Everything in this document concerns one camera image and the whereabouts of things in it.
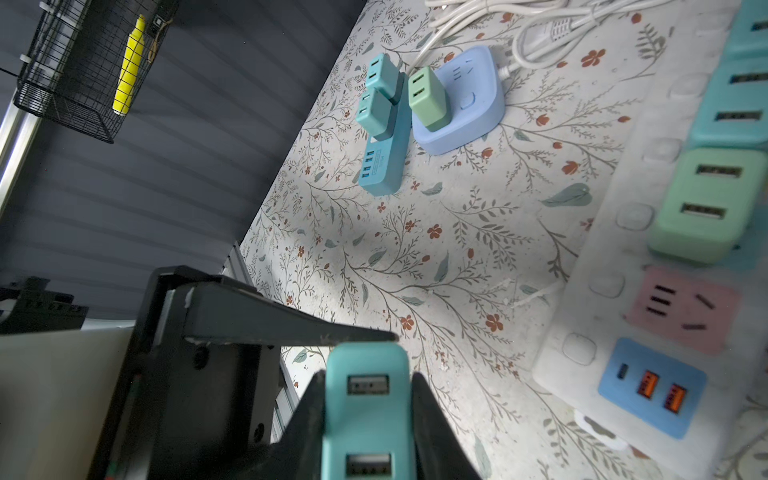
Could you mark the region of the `green plug cube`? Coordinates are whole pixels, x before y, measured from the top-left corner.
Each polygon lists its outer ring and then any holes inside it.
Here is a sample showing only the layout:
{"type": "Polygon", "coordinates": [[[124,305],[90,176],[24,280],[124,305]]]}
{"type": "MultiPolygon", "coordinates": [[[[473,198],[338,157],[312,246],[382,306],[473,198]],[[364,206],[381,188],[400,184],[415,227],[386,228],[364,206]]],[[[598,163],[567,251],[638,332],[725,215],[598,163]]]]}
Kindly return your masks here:
{"type": "Polygon", "coordinates": [[[766,178],[763,151],[685,152],[650,230],[649,249],[696,264],[723,260],[750,223],[766,178]]]}
{"type": "Polygon", "coordinates": [[[447,91],[430,67],[423,67],[409,77],[408,102],[412,113],[430,132],[438,131],[451,122],[447,91]]]}

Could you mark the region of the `blue square socket cube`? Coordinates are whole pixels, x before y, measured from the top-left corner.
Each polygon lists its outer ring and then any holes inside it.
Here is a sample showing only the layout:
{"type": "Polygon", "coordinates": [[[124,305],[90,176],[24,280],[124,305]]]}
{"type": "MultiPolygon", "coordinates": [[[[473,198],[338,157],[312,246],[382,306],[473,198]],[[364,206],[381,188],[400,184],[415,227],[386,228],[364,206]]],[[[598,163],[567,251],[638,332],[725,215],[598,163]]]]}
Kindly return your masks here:
{"type": "Polygon", "coordinates": [[[443,155],[491,132],[505,114],[504,92],[491,49],[474,46],[436,70],[451,110],[451,122],[431,132],[413,117],[415,141],[426,153],[443,155]]]}

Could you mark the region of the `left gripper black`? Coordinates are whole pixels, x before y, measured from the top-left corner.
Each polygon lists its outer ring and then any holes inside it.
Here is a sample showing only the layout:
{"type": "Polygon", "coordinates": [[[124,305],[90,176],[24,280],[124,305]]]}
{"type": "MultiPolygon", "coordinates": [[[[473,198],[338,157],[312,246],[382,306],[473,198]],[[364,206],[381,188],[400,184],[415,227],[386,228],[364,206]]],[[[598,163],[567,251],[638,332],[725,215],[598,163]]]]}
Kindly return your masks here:
{"type": "Polygon", "coordinates": [[[394,342],[328,322],[187,267],[155,270],[87,473],[202,479],[272,442],[279,349],[394,342]]]}

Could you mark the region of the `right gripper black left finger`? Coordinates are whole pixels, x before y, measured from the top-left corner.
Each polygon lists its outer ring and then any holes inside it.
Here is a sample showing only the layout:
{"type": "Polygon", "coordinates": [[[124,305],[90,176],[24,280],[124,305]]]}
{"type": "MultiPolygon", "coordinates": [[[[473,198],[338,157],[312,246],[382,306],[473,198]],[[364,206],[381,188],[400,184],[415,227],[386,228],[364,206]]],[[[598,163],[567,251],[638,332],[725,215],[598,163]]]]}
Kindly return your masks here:
{"type": "Polygon", "coordinates": [[[222,479],[319,479],[326,372],[316,373],[279,442],[246,453],[225,467],[222,479]]]}

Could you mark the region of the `teal power strip with USB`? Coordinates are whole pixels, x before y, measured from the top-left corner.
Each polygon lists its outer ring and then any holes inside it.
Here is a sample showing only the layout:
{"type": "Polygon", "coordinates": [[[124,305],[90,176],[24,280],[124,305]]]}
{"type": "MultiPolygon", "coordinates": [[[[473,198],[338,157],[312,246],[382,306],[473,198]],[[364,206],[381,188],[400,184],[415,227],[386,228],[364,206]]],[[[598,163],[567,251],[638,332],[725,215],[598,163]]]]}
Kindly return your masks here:
{"type": "Polygon", "coordinates": [[[412,113],[406,97],[404,89],[393,105],[392,136],[381,141],[371,138],[366,144],[358,185],[373,196],[395,194],[402,184],[412,129],[412,113]]]}

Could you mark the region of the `teal plug cube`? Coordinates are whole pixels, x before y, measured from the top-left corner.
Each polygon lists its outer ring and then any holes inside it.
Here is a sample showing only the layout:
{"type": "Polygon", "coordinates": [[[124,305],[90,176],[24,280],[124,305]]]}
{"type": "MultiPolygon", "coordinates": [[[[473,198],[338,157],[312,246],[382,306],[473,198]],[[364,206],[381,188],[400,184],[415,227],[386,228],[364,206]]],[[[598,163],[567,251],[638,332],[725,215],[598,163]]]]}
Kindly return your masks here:
{"type": "Polygon", "coordinates": [[[393,135],[395,109],[393,104],[375,88],[367,88],[358,105],[355,120],[377,141],[393,135]]]}
{"type": "Polygon", "coordinates": [[[394,342],[343,343],[325,378],[322,479],[415,479],[409,360],[394,342]]]}
{"type": "Polygon", "coordinates": [[[400,70],[392,63],[386,53],[377,55],[369,64],[365,86],[381,93],[392,103],[396,102],[401,92],[400,70]]]}
{"type": "Polygon", "coordinates": [[[726,60],[712,74],[688,136],[690,148],[767,149],[767,59],[726,60]]]}
{"type": "Polygon", "coordinates": [[[743,0],[734,17],[723,56],[744,59],[767,56],[767,0],[743,0]]]}

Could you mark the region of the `white long power strip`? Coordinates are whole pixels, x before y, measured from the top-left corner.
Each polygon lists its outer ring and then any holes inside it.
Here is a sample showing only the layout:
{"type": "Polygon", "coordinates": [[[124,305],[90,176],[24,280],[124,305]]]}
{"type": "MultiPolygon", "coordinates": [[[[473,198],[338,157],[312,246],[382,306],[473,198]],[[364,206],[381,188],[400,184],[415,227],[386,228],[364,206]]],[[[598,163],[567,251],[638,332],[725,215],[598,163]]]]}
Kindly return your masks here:
{"type": "Polygon", "coordinates": [[[723,260],[648,247],[741,2],[684,3],[532,371],[687,479],[767,475],[767,178],[723,260]]]}

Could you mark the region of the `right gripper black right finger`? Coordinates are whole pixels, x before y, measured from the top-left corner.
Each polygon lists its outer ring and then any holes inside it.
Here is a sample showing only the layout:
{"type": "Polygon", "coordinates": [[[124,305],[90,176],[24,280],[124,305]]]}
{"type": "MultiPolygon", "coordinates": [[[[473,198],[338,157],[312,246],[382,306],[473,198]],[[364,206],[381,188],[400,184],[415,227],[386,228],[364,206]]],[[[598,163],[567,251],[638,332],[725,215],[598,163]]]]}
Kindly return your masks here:
{"type": "Polygon", "coordinates": [[[419,372],[412,375],[411,412],[418,479],[480,479],[419,372]]]}

